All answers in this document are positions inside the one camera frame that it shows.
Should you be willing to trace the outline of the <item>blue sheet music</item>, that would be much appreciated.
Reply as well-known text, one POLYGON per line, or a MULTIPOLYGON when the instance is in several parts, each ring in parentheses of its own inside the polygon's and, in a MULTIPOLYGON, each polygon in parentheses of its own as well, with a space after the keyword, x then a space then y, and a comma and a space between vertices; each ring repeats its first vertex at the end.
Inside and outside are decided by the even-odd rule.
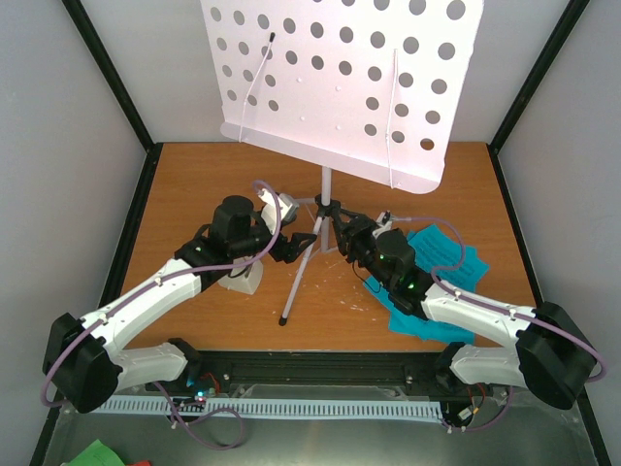
POLYGON ((390 313, 388 329, 391 332, 417 337, 423 341, 438 341, 446 344, 474 343, 474 333, 459 326, 423 320, 416 316, 405 316, 399 311, 391 313, 388 310, 388 312, 390 313))
MULTIPOLYGON (((415 264, 427 273, 435 266, 455 265, 461 257, 460 245, 447 237, 436 224, 417 232, 410 231, 407 240, 415 250, 415 264)), ((465 252, 464 262, 459 269, 439 270, 437 275, 441 280, 475 292, 477 284, 487 274, 490 266, 478 257, 476 248, 465 246, 465 252)), ((398 312, 390 301, 388 292, 380 287, 375 278, 365 279, 364 286, 391 313, 398 312)))

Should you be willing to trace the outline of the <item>white tripod music stand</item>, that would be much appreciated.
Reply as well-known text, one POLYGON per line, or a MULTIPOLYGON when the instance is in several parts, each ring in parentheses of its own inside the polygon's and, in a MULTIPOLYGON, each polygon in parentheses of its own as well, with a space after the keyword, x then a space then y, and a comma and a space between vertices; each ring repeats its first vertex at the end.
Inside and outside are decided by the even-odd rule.
POLYGON ((414 194, 441 184, 480 1, 205 1, 221 134, 414 194))

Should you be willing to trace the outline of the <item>white metronome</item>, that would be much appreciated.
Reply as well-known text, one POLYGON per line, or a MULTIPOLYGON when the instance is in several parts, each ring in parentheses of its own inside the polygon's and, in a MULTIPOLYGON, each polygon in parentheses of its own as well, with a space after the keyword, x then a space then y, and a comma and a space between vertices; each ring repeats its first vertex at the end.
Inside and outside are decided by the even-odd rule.
POLYGON ((252 295, 258 289, 263 278, 264 267, 260 260, 248 264, 250 256, 234 260, 236 267, 218 280, 218 284, 230 291, 252 295))

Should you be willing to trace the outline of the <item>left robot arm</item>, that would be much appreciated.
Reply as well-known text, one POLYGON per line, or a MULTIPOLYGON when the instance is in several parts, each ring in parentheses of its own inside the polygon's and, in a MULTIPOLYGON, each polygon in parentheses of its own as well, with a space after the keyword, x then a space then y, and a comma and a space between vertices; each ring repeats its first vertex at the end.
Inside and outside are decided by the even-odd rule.
POLYGON ((268 254, 291 263, 312 245, 312 233, 282 234, 297 215, 286 194, 262 189, 264 206, 239 195, 224 198, 212 221, 201 226, 153 276, 108 305, 80 318, 64 314, 51 325, 43 372, 79 413, 90 413, 116 392, 152 382, 195 388, 202 367, 183 341, 147 349, 127 347, 139 333, 179 304, 232 274, 236 280, 268 254))

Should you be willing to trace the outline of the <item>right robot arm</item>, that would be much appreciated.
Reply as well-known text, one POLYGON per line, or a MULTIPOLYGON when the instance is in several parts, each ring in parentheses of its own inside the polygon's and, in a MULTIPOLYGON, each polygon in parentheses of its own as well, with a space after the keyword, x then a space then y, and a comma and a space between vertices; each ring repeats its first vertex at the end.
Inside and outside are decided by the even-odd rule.
POLYGON ((368 271, 405 316, 452 324, 494 342, 492 348, 452 343, 437 361, 446 388, 477 383, 528 389, 540 401, 567 410, 588 382, 605 373, 596 350, 559 305, 537 307, 495 301, 424 271, 405 233, 390 215, 373 220, 334 204, 327 210, 340 253, 368 271))

